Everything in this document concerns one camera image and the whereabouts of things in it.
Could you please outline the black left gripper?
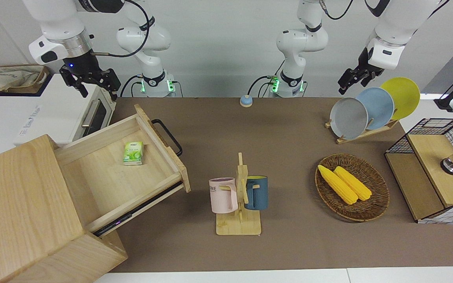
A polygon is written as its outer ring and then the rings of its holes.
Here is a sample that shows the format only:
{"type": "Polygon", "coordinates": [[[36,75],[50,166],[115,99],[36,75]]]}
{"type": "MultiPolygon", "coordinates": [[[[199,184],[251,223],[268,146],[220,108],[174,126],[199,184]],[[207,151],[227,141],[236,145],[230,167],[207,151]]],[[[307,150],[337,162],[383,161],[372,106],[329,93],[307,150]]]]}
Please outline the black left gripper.
{"type": "Polygon", "coordinates": [[[371,65],[368,62],[370,55],[371,52],[365,47],[358,58],[358,66],[355,69],[345,70],[338,79],[339,94],[345,95],[347,90],[359,81],[363,87],[366,87],[372,79],[382,75],[384,68],[371,65]]]}

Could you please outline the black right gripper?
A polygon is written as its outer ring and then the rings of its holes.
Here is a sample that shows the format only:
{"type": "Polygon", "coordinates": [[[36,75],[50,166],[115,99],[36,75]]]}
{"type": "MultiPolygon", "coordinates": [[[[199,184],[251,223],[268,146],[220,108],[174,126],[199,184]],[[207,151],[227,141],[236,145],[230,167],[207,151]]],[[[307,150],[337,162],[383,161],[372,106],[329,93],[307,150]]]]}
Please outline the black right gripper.
{"type": "Polygon", "coordinates": [[[121,82],[115,70],[101,70],[97,58],[90,52],[68,58],[68,68],[62,66],[59,73],[65,84],[74,87],[83,98],[88,96],[83,82],[101,83],[102,88],[109,92],[112,101],[116,101],[118,98],[117,92],[121,87],[121,82]]]}

